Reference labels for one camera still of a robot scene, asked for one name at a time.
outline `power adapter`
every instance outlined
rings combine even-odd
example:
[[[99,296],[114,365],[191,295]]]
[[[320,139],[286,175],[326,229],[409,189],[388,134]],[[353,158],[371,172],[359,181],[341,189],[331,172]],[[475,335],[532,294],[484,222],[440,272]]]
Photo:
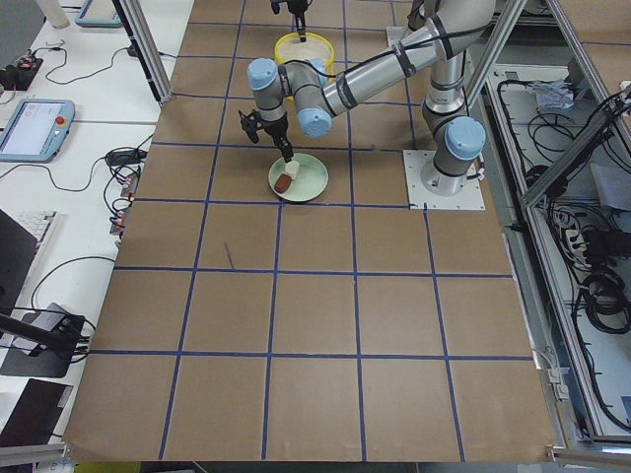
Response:
[[[105,162],[111,168],[118,166],[138,165],[147,158],[147,152],[143,150],[117,150],[105,155]]]

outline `green plate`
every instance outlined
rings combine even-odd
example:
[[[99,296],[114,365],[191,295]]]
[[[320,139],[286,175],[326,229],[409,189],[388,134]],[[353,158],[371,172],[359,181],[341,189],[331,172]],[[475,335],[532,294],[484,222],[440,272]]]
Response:
[[[285,171],[285,160],[280,158],[269,169],[269,186],[276,195],[290,202],[307,202],[318,197],[328,184],[328,172],[318,158],[304,153],[296,153],[294,160],[300,163],[298,176],[287,189],[287,192],[279,194],[274,190],[274,184],[280,174]]]

